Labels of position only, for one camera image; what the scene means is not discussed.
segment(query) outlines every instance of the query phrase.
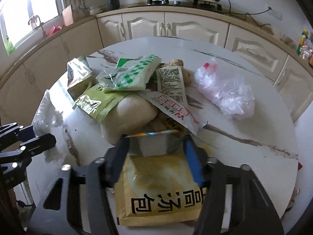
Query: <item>label with barcode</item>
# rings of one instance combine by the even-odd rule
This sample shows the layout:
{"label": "label with barcode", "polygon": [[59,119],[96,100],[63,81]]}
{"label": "label with barcode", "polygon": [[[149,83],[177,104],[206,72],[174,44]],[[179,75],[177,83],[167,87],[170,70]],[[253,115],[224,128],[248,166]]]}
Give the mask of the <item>label with barcode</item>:
{"label": "label with barcode", "polygon": [[188,107],[182,69],[167,66],[156,71],[158,91],[173,98],[177,103]]}

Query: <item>crumpled plastic bag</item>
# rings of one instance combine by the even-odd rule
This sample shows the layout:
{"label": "crumpled plastic bag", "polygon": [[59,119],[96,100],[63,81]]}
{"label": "crumpled plastic bag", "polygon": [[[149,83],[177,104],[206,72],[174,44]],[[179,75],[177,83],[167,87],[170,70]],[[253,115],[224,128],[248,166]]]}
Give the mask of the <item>crumpled plastic bag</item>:
{"label": "crumpled plastic bag", "polygon": [[50,99],[49,90],[46,90],[43,99],[32,120],[33,130],[37,137],[51,133],[51,129],[63,124],[62,113],[55,110]]}
{"label": "crumpled plastic bag", "polygon": [[[63,124],[62,112],[55,110],[54,105],[51,102],[49,90],[46,90],[43,99],[37,109],[37,112],[32,120],[33,130],[36,137],[43,136],[45,134],[52,133],[54,128],[60,127]],[[68,149],[58,150],[53,147],[44,152],[45,161],[50,163],[51,161],[59,161],[65,158],[68,154]]]}
{"label": "crumpled plastic bag", "polygon": [[220,68],[215,57],[195,72],[193,85],[224,115],[237,120],[254,115],[255,97],[251,86],[245,84],[242,76]]}

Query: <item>yellow package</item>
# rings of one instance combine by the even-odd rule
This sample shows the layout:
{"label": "yellow package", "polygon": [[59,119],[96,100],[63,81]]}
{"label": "yellow package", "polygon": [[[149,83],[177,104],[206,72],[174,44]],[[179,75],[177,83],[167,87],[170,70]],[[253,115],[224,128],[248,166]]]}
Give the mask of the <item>yellow package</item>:
{"label": "yellow package", "polygon": [[86,90],[75,102],[89,116],[103,123],[106,115],[113,109],[130,91],[103,91],[103,86],[97,84]]}
{"label": "yellow package", "polygon": [[117,223],[153,226],[197,219],[205,192],[194,183],[183,153],[127,156],[115,185]]}

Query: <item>barcode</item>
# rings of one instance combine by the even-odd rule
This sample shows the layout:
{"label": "barcode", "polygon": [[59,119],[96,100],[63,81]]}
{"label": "barcode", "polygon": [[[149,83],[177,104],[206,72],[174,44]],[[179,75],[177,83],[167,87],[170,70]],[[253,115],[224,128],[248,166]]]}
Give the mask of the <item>barcode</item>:
{"label": "barcode", "polygon": [[178,103],[182,103],[183,101],[183,97],[182,96],[170,96],[171,98],[173,98],[175,101],[177,101]]}

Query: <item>electrical outlet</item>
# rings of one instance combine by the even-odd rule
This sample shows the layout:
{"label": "electrical outlet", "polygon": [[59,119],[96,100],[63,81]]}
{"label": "electrical outlet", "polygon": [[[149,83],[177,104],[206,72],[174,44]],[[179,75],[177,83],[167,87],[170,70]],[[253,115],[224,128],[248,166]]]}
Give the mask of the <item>electrical outlet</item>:
{"label": "electrical outlet", "polygon": [[280,13],[279,11],[276,11],[273,9],[272,6],[267,6],[267,9],[271,8],[267,13],[272,15],[274,18],[282,21],[283,20],[283,14]]}

